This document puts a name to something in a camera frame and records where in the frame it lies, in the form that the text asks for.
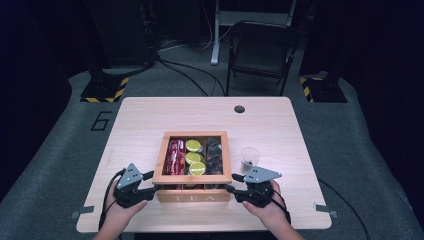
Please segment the white metal desk frame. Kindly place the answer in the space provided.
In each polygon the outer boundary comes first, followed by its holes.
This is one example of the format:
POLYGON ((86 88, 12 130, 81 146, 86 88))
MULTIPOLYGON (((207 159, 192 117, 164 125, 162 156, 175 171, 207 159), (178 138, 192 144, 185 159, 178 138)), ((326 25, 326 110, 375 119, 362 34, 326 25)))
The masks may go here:
POLYGON ((219 62, 220 54, 220 27, 229 26, 239 21, 260 21, 272 24, 290 26, 294 17, 297 0, 289 0, 290 8, 288 12, 266 13, 266 12, 246 12, 246 11, 224 11, 220 9, 220 0, 215 0, 215 20, 213 34, 213 50, 210 63, 215 66, 219 62))

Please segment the wooden box with glass lid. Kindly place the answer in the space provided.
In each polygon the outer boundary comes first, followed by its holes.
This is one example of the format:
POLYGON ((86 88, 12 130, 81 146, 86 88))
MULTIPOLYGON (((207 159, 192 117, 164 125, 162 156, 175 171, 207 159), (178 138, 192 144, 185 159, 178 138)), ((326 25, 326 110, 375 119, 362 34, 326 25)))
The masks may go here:
POLYGON ((232 182, 228 143, 228 136, 225 131, 165 132, 152 179, 154 185, 161 187, 157 192, 159 201, 161 203, 228 202, 230 195, 225 190, 225 185, 232 182), (189 173, 190 165, 186 161, 183 175, 165 175, 163 173, 167 148, 171 139, 185 140, 185 155, 190 152, 186 149, 186 141, 190 139, 199 141, 203 150, 196 153, 202 155, 201 162, 206 166, 208 138, 218 140, 222 146, 223 172, 220 175, 207 175, 206 171, 200 176, 191 175, 189 173))

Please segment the grey metal table bracket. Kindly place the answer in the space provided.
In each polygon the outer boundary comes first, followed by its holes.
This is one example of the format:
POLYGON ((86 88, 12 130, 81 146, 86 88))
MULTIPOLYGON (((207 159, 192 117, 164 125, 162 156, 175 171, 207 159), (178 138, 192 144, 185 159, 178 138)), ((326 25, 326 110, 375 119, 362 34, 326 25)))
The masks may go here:
POLYGON ((73 211, 70 215, 70 219, 77 219, 80 215, 86 213, 92 213, 94 211, 94 206, 84 206, 79 210, 73 211))
POLYGON ((317 212, 327 213, 331 218, 338 218, 339 217, 337 211, 330 209, 328 206, 314 203, 313 208, 317 212))

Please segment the black yellow striped stand base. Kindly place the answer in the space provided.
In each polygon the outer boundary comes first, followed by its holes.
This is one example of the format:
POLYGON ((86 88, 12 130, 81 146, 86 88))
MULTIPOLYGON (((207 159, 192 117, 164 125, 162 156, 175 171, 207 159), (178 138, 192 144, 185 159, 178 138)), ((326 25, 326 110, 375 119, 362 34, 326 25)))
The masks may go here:
POLYGON ((300 78, 303 93, 310 103, 346 103, 347 99, 338 85, 325 78, 304 77, 300 78))
POLYGON ((117 102, 123 95, 128 81, 128 78, 112 78, 107 80, 105 85, 101 85, 91 80, 83 90, 80 101, 90 103, 117 102))

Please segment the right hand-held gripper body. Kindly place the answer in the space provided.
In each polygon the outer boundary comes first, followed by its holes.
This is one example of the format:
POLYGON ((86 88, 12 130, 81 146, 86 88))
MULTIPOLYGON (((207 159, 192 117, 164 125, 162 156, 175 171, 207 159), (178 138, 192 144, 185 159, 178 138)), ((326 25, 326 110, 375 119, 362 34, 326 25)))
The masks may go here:
POLYGON ((243 183, 246 184, 247 189, 237 190, 238 196, 236 196, 236 201, 238 203, 247 201, 256 207, 263 208, 272 200, 273 187, 270 181, 280 178, 282 174, 280 172, 255 166, 244 176, 245 182, 243 183))

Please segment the yellow-green lidded pod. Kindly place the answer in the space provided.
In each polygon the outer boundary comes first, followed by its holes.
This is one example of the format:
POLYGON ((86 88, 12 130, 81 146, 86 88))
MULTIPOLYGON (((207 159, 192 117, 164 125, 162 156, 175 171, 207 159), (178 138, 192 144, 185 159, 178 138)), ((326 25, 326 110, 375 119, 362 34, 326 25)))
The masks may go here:
POLYGON ((203 175, 206 171, 206 166, 202 162, 194 162, 189 166, 189 173, 194 176, 203 175))
POLYGON ((201 152, 203 150, 203 146, 199 141, 190 139, 186 141, 186 149, 190 152, 201 152))
POLYGON ((199 153, 196 153, 196 152, 188 152, 188 153, 185 155, 185 161, 186 161, 189 165, 191 165, 191 164, 193 164, 193 163, 196 163, 196 162, 201 162, 201 161, 202 161, 202 159, 203 159, 202 155, 201 155, 201 154, 199 154, 199 153))

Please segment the stack of red packets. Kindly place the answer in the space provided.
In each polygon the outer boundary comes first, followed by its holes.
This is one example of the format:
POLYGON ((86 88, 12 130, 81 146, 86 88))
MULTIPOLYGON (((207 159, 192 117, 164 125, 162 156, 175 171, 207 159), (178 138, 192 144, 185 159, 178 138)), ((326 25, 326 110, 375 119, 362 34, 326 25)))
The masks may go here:
POLYGON ((171 139, 164 162, 165 175, 183 175, 185 168, 185 140, 171 139))

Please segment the clear plastic cup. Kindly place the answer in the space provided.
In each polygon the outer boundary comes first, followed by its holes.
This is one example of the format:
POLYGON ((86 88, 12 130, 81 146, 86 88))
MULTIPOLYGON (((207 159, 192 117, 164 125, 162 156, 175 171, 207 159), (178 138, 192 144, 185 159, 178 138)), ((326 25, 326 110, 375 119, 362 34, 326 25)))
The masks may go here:
POLYGON ((252 167, 257 166, 261 160, 261 153, 259 150, 253 147, 247 147, 241 151, 240 160, 241 160, 241 172, 247 173, 252 167), (253 166, 248 166, 244 162, 252 161, 253 166))

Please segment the pile of dark packets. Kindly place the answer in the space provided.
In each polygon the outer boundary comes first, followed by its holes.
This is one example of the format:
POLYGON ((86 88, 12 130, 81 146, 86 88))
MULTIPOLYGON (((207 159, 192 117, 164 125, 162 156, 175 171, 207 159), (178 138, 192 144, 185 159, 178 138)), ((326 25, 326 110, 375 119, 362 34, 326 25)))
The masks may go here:
POLYGON ((221 143, 214 138, 207 139, 205 163, 207 175, 220 175, 223 172, 222 146, 221 143))

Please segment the person's right hand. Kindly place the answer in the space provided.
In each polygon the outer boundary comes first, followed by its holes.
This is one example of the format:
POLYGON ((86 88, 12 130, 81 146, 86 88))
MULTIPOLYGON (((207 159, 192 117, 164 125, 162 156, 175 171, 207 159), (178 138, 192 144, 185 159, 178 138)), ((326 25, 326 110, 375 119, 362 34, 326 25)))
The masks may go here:
POLYGON ((248 212, 260 219, 262 224, 270 221, 287 221, 286 214, 281 209, 285 207, 285 202, 282 200, 280 186, 275 180, 270 181, 273 187, 272 201, 265 207, 260 208, 252 205, 251 203, 244 201, 242 205, 247 209, 248 212))

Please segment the person's left hand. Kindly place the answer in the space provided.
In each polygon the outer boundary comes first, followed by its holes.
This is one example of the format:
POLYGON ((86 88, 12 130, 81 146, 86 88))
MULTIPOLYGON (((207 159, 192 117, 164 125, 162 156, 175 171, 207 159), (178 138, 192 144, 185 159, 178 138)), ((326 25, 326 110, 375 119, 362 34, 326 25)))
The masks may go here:
POLYGON ((110 187, 110 191, 108 193, 107 201, 106 201, 106 223, 123 223, 128 224, 133 216, 139 213, 143 208, 145 208, 148 204, 147 200, 143 200, 136 205, 123 208, 122 206, 116 203, 116 199, 114 197, 114 190, 117 185, 117 180, 112 183, 110 187))

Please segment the black folding chair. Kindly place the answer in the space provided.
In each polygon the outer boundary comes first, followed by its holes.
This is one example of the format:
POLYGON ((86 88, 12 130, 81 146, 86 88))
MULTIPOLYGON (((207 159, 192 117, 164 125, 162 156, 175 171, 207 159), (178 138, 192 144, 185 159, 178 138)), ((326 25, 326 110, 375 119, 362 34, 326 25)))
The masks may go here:
POLYGON ((225 95, 237 73, 277 79, 284 93, 294 55, 300 44, 298 32, 286 25, 240 21, 230 28, 225 95))

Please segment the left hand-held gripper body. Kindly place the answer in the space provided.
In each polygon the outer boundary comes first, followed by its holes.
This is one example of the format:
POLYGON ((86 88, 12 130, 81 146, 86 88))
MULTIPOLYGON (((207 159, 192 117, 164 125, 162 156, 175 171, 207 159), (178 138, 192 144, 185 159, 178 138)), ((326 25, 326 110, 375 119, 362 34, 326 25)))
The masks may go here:
POLYGON ((117 204, 123 208, 129 208, 145 200, 146 194, 138 189, 142 180, 142 173, 133 163, 130 163, 114 189, 117 204))

